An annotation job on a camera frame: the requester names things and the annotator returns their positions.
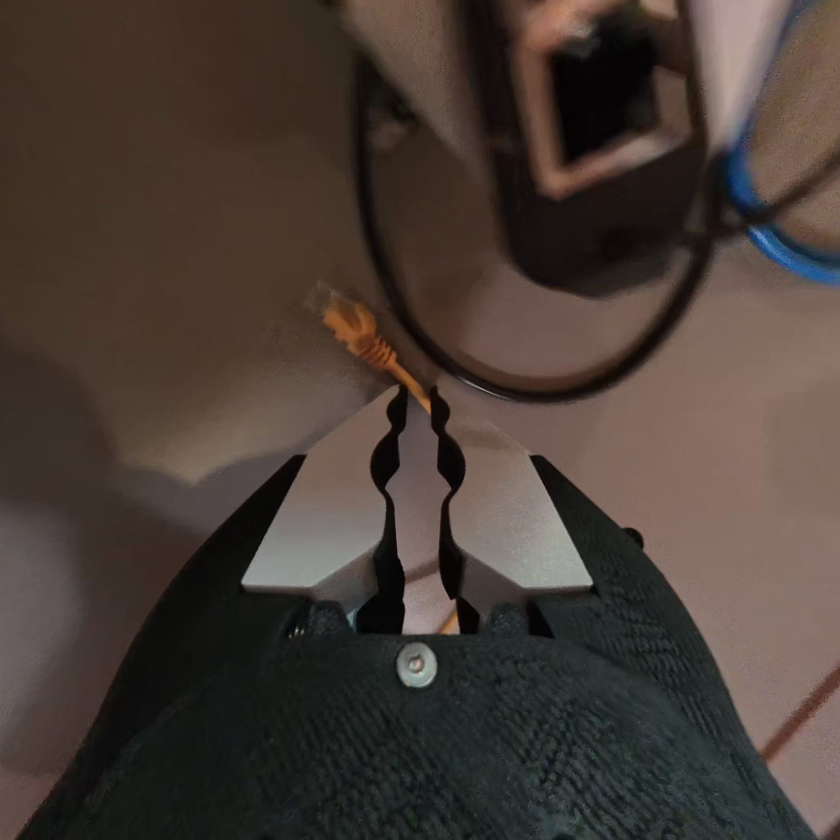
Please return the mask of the black ethernet adapter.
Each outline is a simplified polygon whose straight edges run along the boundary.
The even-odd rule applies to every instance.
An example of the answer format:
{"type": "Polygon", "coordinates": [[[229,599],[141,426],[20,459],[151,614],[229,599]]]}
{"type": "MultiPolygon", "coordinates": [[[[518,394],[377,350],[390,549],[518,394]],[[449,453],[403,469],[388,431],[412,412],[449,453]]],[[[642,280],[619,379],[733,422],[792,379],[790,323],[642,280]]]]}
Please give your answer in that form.
{"type": "Polygon", "coordinates": [[[585,298],[665,272],[707,167],[688,2],[605,2],[529,47],[537,2],[457,2],[479,136],[511,263],[585,298]]]}

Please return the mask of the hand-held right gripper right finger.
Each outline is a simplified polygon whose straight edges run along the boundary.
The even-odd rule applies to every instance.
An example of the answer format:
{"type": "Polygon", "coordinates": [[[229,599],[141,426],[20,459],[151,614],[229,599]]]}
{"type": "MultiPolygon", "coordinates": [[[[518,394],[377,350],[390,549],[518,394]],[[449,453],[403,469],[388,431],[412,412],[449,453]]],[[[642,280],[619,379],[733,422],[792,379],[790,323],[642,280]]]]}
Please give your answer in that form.
{"type": "Polygon", "coordinates": [[[437,472],[448,488],[438,568],[457,632],[478,632],[499,605],[526,613],[541,596],[591,592],[592,576],[530,451],[437,387],[429,399],[437,472]]]}

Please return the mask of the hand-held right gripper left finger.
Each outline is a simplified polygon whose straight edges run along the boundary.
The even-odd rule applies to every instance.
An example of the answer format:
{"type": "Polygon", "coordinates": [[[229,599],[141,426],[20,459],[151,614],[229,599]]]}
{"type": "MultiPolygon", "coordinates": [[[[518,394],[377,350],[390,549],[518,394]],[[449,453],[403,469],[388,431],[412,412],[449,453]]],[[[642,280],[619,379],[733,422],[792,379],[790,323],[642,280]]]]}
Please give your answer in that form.
{"type": "Polygon", "coordinates": [[[242,578],[247,592],[336,602],[364,633],[403,631],[406,576],[387,486],[407,408],[396,385],[309,449],[242,578]]]}

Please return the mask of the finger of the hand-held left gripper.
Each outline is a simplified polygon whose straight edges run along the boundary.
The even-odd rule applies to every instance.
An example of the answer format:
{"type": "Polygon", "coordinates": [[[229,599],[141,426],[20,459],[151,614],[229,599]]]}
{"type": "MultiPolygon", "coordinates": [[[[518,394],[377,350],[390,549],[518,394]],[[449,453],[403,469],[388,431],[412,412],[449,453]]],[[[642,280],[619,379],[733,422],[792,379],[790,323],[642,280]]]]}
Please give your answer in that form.
{"type": "Polygon", "coordinates": [[[484,144],[454,1],[342,1],[343,25],[383,77],[462,161],[484,144]]]}
{"type": "Polygon", "coordinates": [[[694,1],[707,154],[730,149],[750,120],[790,1],[694,1]]]}

